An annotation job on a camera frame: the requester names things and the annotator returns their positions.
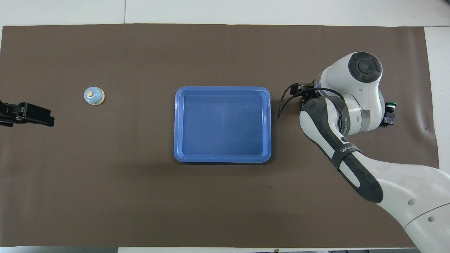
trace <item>brown surface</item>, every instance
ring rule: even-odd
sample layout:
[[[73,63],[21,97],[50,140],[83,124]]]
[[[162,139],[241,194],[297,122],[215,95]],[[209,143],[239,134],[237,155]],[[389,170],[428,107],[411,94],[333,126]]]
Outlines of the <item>brown surface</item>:
[[[393,127],[349,136],[372,158],[437,167],[421,27],[118,24],[4,27],[1,99],[52,111],[55,126],[0,128],[0,246],[411,247],[301,132],[272,111],[272,158],[189,165],[173,156],[182,86],[312,81],[364,50],[399,104]],[[106,100],[83,100],[89,86]]]

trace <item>white robotic arm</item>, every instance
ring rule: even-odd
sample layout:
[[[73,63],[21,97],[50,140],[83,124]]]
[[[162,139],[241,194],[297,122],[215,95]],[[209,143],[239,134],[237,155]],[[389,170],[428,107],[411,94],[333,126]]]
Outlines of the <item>white robotic arm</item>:
[[[320,98],[302,107],[301,128],[350,186],[389,212],[422,253],[450,253],[450,176],[432,167],[370,159],[342,134],[380,124],[381,74],[378,59],[365,52],[338,60],[321,73],[315,87],[342,93],[344,100],[320,91]]]

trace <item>blue knob with beige tip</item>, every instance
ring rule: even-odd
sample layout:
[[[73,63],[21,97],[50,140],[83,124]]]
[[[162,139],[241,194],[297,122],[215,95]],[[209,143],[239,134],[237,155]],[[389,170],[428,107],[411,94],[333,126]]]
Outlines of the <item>blue knob with beige tip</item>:
[[[105,100],[105,93],[98,87],[89,87],[85,90],[84,98],[91,105],[99,105]]]

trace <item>blue tray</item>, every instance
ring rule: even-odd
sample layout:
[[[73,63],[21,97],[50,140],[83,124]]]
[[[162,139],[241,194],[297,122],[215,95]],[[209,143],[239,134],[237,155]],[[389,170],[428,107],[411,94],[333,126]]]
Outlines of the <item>blue tray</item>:
[[[272,154],[263,87],[186,86],[175,95],[173,153],[184,163],[263,163]]]

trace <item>round black joint cover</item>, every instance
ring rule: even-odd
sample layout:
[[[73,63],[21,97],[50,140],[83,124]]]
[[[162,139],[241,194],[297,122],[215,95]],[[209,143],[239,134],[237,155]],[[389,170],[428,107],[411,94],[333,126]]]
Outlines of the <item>round black joint cover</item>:
[[[360,82],[374,82],[381,76],[381,62],[374,55],[359,52],[354,53],[348,61],[351,76]]]

